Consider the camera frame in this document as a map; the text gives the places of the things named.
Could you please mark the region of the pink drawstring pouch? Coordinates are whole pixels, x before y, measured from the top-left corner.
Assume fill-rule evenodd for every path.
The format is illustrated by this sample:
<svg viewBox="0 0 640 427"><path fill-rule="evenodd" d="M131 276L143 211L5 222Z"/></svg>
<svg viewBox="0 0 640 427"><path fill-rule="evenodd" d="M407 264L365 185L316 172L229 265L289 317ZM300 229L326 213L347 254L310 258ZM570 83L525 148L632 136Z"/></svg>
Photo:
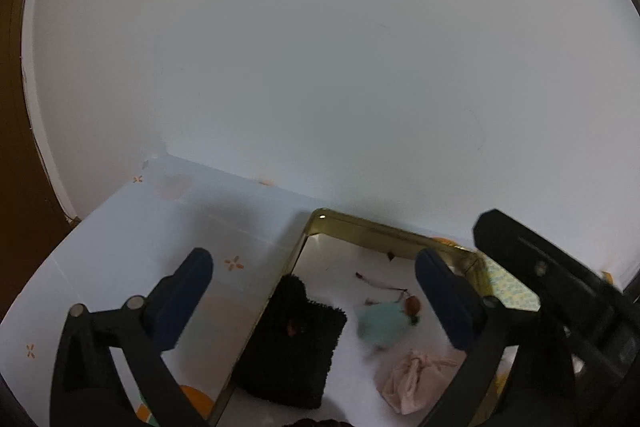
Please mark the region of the pink drawstring pouch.
<svg viewBox="0 0 640 427"><path fill-rule="evenodd" d="M378 392L397 414L431 410L449 385L446 369L457 366L454 360L411 349L390 370Z"/></svg>

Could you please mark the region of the gold rectangular tin box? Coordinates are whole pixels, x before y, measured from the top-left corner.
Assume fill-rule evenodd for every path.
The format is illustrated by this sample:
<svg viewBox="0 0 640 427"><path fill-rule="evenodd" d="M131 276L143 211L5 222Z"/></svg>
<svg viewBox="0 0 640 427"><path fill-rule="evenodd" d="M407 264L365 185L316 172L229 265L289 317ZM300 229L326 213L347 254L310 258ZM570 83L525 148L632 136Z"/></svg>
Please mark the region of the gold rectangular tin box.
<svg viewBox="0 0 640 427"><path fill-rule="evenodd" d="M428 303L423 303L418 325L408 327L392 347L375 348L358 331L369 299L392 301L401 289L408 289L425 301L414 275L414 260L424 248L435 249L448 270L467 280L480 295L494 291L485 259L475 251L333 210L315 211L288 271L304 283L310 300L346 315L331 366L318 377L294 378L285 403L259 398L232 381L216 406L213 425L283 426L303 418L336 419L354 426L420 425L426 410L409 415L394 412L378 385L412 348L457 363L463 362L464 352L454 349Z"/></svg>

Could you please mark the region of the dark purple scrunchie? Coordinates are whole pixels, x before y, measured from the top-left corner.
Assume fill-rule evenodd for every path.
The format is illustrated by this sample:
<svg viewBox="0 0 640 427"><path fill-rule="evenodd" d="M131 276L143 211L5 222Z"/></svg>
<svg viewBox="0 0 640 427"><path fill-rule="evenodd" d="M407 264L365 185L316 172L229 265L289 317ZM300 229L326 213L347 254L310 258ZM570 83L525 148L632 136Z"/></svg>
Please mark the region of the dark purple scrunchie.
<svg viewBox="0 0 640 427"><path fill-rule="evenodd" d="M294 423L286 424L283 427L354 427L348 421L339 421L334 418L313 419L309 417L301 418Z"/></svg>

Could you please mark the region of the persimmon print tablecloth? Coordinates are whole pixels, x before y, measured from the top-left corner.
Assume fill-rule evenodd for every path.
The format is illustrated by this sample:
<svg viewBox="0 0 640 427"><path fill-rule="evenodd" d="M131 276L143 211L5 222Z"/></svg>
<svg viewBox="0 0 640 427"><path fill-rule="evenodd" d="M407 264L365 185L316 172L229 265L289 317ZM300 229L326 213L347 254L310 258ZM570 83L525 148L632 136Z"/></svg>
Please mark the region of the persimmon print tablecloth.
<svg viewBox="0 0 640 427"><path fill-rule="evenodd" d="M49 426L54 362L67 312L76 303L89 311L120 308L135 295L149 296L174 274L195 248L212 255L214 272L174 349L162 359L198 413L212 419L221 395L312 214L329 209L344 215L433 237L445 228L405 210L404 196L416 196L434 215L434 198L413 185L384 184L364 176L320 196L286 191L207 168L174 156L160 156L140 169L102 206L81 221L35 272L1 324L1 373L15 399L39 426ZM460 247L475 246L480 215L498 209L600 274L570 249L563 235L503 205L484 206L469 219L472 232ZM516 355L506 348L494 382L474 418L484 418L501 395ZM111 354L126 394L137 412L146 407L122 350Z"/></svg>

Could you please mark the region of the yellow patterned tissue pack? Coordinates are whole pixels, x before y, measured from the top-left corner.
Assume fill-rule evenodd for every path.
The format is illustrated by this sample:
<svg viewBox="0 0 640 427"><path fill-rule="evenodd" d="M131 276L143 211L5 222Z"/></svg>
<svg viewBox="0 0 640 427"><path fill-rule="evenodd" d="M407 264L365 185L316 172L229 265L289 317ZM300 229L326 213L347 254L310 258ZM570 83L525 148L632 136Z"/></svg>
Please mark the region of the yellow patterned tissue pack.
<svg viewBox="0 0 640 427"><path fill-rule="evenodd" d="M539 298L533 291L488 256L484 255L483 260L492 291L507 308L525 311L539 310Z"/></svg>

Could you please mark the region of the black fuzzy cloth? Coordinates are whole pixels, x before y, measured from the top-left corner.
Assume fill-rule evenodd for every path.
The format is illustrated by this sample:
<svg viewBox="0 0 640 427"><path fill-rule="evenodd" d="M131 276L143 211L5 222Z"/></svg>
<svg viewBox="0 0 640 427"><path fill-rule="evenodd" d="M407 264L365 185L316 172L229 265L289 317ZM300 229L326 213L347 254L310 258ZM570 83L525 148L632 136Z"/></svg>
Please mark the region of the black fuzzy cloth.
<svg viewBox="0 0 640 427"><path fill-rule="evenodd" d="M308 298L295 275L281 277L233 371L236 387L270 403L317 410L346 313Z"/></svg>

